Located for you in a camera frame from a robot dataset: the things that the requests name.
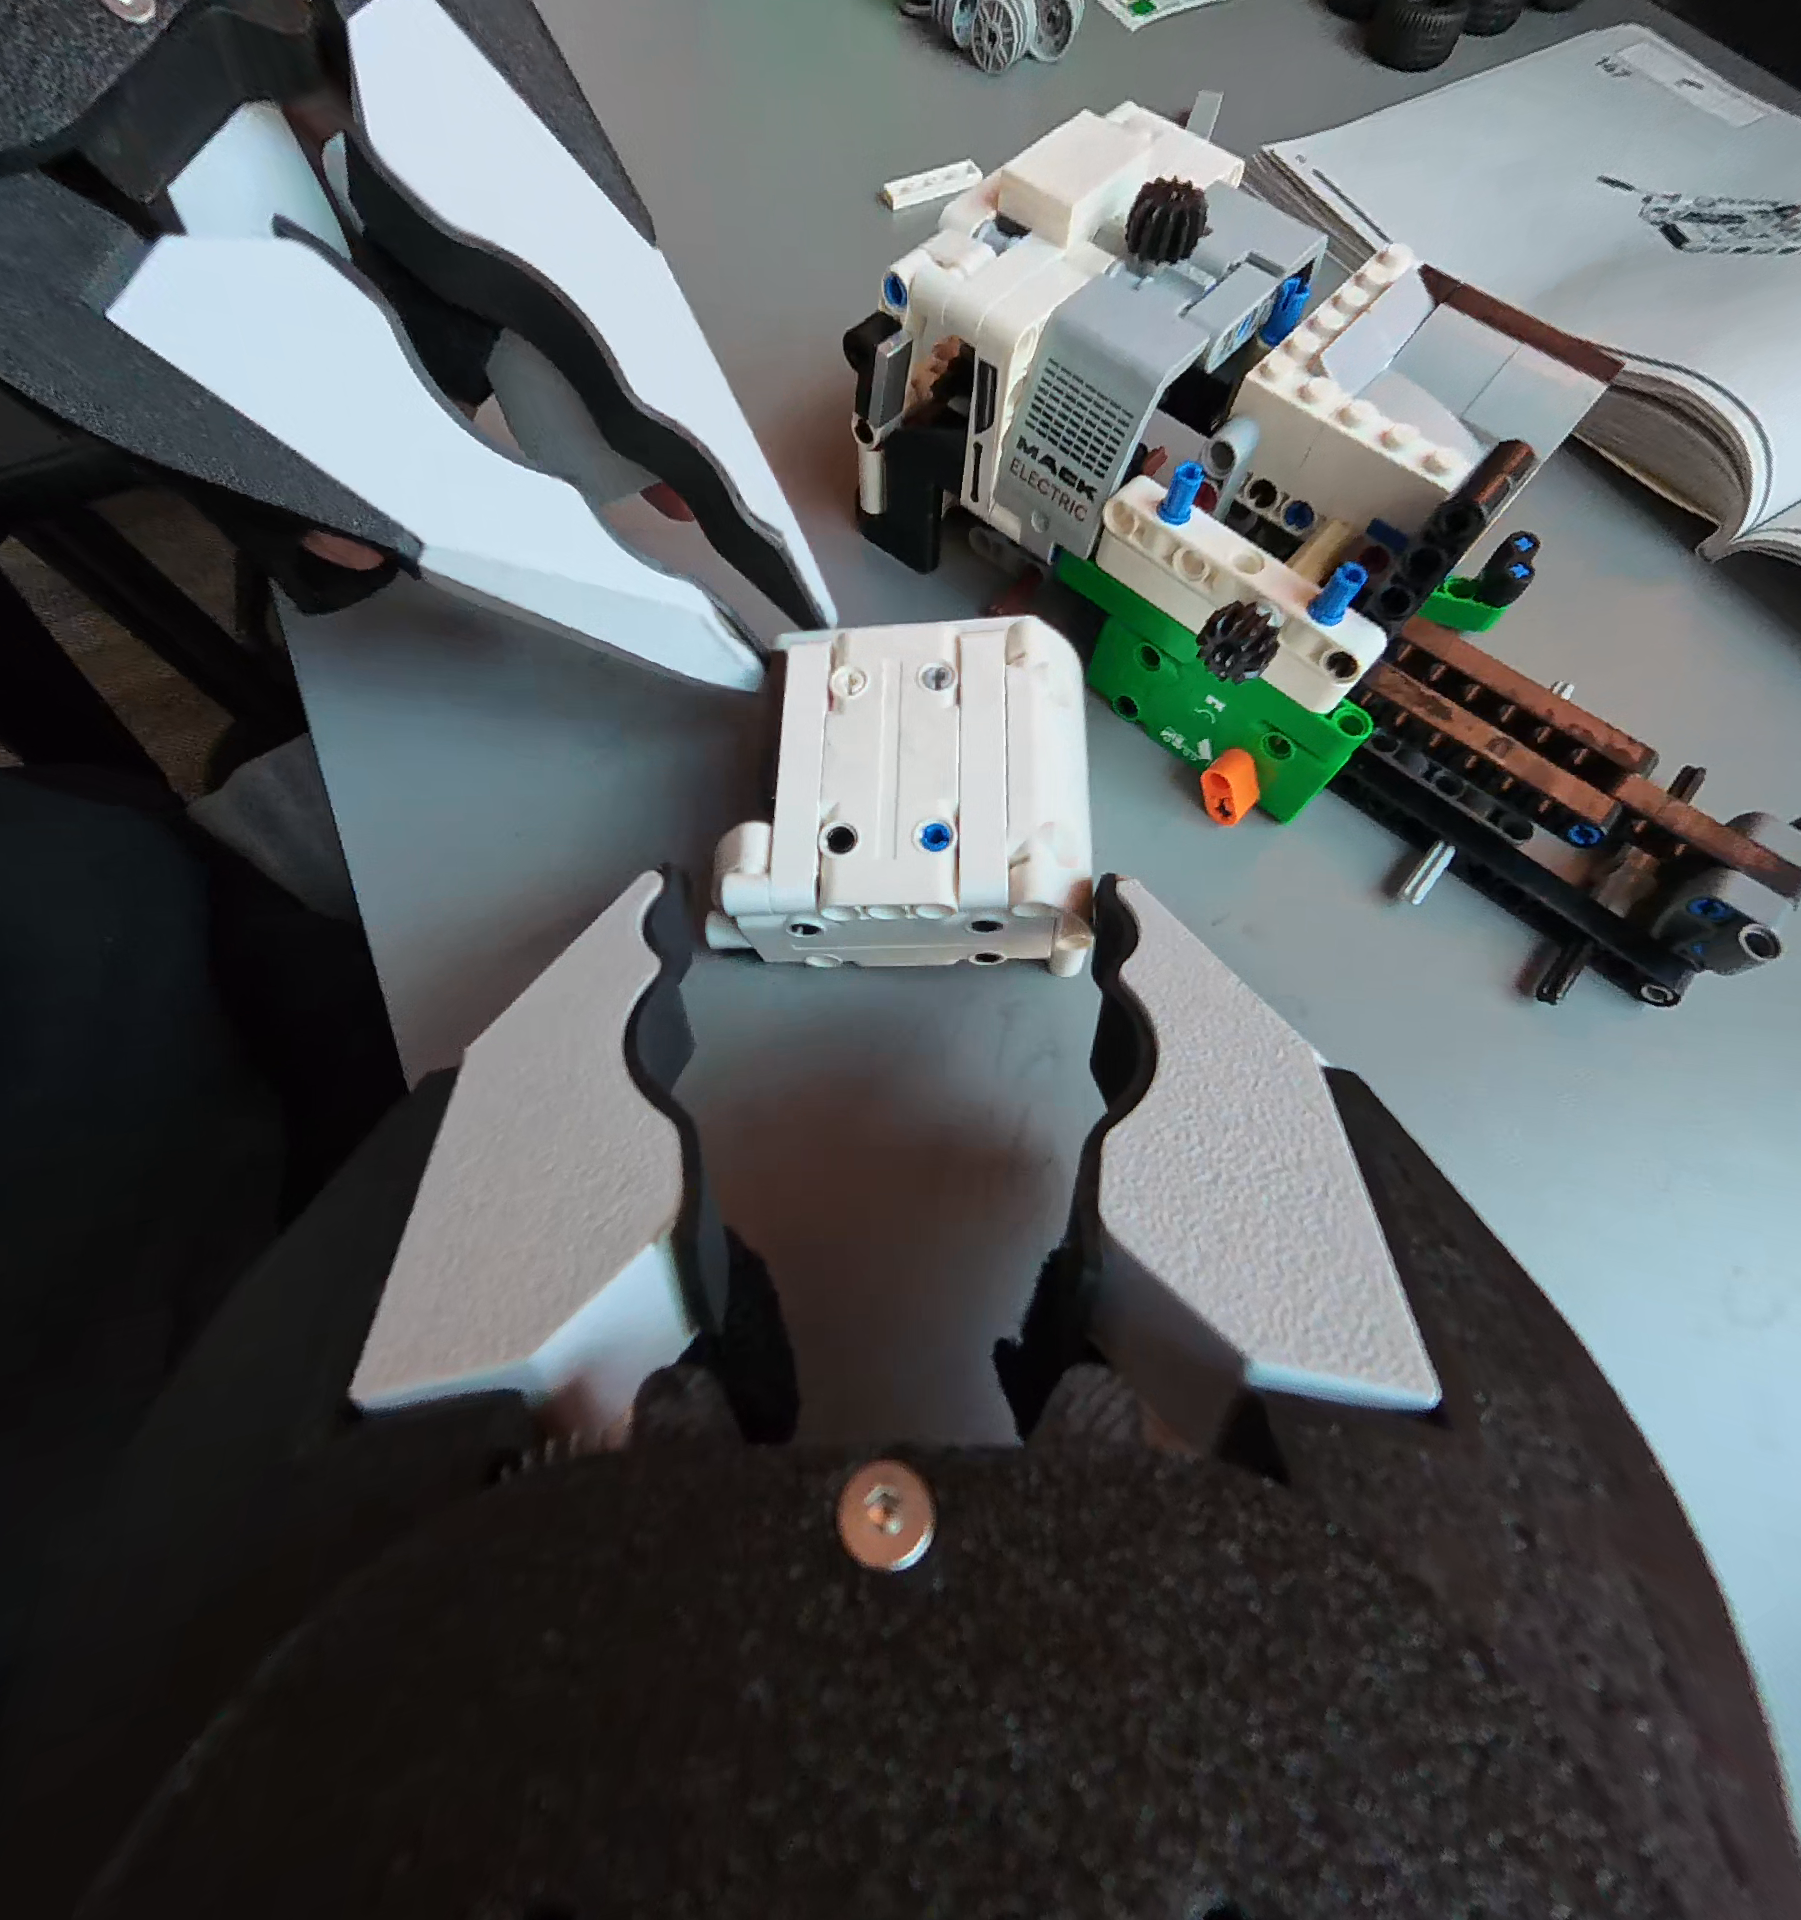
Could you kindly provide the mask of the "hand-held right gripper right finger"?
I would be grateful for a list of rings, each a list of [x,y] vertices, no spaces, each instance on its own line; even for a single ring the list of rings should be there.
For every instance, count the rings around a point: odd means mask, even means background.
[[[1014,1429],[1090,1359],[1186,1445],[1244,1389],[1423,1417],[1441,1380],[1311,1044],[1135,879],[1096,886],[1104,1116],[1016,1341]]]

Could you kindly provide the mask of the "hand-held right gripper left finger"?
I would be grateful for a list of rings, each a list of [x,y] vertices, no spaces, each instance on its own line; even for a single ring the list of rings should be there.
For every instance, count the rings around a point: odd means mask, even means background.
[[[643,875],[466,1051],[350,1385],[360,1409],[510,1392],[610,1445],[643,1383],[692,1356],[746,1439],[791,1439],[770,1280],[725,1233],[672,1095],[695,950],[685,879]]]

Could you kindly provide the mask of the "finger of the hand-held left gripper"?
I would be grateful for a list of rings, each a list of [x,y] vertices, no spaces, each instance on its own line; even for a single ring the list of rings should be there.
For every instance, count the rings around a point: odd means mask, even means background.
[[[834,604],[661,252],[646,207],[532,4],[336,4],[347,198],[428,294],[534,353],[491,372],[520,450],[578,480],[569,420],[664,483],[715,553],[799,629]]]
[[[764,684],[701,586],[460,420],[379,293],[312,235],[164,237],[106,319],[412,537],[432,586],[682,682]]]

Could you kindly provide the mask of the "white lego cab module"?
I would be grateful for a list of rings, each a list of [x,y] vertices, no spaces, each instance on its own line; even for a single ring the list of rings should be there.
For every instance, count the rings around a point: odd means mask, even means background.
[[[1092,950],[1079,657],[1036,616],[791,635],[767,822],[706,941],[810,969],[1079,974]]]

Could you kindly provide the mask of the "lego truck model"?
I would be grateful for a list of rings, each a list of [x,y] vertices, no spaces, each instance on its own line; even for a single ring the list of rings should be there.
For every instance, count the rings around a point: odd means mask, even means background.
[[[1223,824],[1324,789],[1654,1006],[1781,958],[1801,814],[1698,805],[1660,757],[1483,644],[1537,576],[1489,541],[1624,372],[1403,246],[1315,293],[1327,238],[1241,189],[1208,118],[1080,110],[955,200],[843,342],[864,538],[942,525],[1102,612],[1089,680]]]

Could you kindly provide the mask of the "pile of grey wheel rims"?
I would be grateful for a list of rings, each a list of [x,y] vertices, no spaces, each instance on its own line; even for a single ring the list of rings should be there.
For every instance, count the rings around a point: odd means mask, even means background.
[[[898,3],[902,18],[927,23],[980,72],[998,77],[1022,61],[1056,64],[1082,25],[1084,3]]]

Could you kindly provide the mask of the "pile of black tires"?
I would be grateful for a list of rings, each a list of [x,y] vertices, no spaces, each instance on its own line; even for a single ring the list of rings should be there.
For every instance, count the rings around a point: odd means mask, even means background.
[[[1321,3],[1352,52],[1390,72],[1427,77],[1463,50],[1499,47],[1516,56],[1565,42],[1553,25],[1572,23],[1586,4],[1553,3]]]

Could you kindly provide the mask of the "open instruction booklet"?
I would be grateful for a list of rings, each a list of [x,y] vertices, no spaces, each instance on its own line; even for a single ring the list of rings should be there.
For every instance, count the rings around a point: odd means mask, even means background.
[[[1801,565],[1801,117],[1643,25],[1341,129],[1249,186],[1348,266],[1423,263],[1626,362],[1581,436],[1708,517],[1710,558]]]

